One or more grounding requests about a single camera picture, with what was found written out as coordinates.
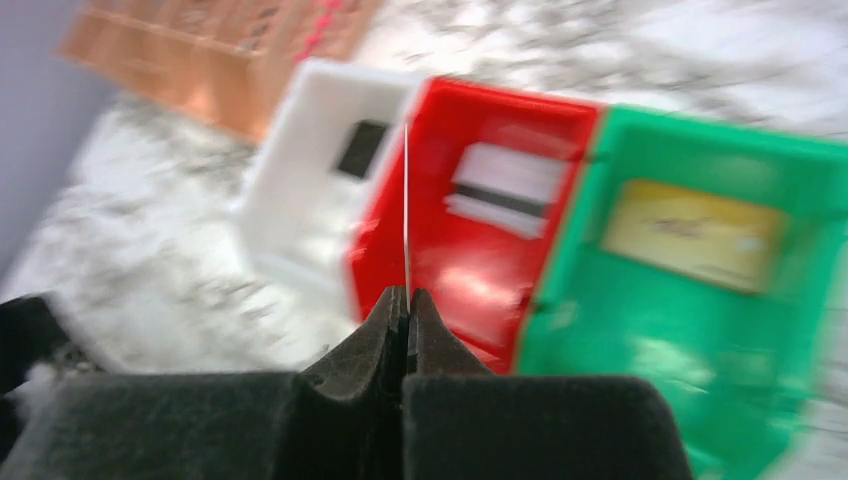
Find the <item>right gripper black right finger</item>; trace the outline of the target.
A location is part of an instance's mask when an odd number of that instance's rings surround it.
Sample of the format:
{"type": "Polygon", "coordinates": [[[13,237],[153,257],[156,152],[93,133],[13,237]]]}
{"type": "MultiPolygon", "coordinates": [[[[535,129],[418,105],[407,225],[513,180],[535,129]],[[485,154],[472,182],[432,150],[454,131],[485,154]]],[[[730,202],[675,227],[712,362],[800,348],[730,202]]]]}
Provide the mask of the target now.
{"type": "Polygon", "coordinates": [[[411,301],[416,369],[403,382],[408,479],[689,479],[671,410],[621,375],[499,376],[411,301]]]}

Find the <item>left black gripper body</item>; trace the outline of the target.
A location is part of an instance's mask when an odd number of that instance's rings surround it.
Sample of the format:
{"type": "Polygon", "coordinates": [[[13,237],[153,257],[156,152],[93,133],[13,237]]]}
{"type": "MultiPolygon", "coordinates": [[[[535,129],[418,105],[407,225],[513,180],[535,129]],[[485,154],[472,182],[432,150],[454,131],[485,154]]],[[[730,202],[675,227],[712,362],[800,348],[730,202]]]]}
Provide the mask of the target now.
{"type": "Polygon", "coordinates": [[[99,370],[63,330],[44,297],[3,303],[1,456],[8,456],[28,421],[49,403],[63,380],[99,370]]]}

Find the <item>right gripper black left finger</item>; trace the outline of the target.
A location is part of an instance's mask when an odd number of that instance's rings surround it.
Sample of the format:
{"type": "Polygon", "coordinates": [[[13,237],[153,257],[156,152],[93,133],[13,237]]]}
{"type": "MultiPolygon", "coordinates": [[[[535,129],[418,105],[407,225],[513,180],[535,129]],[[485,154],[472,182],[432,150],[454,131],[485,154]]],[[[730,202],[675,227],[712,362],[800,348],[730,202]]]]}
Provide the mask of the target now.
{"type": "Polygon", "coordinates": [[[63,382],[5,479],[399,479],[406,295],[301,372],[117,375],[63,382]]]}

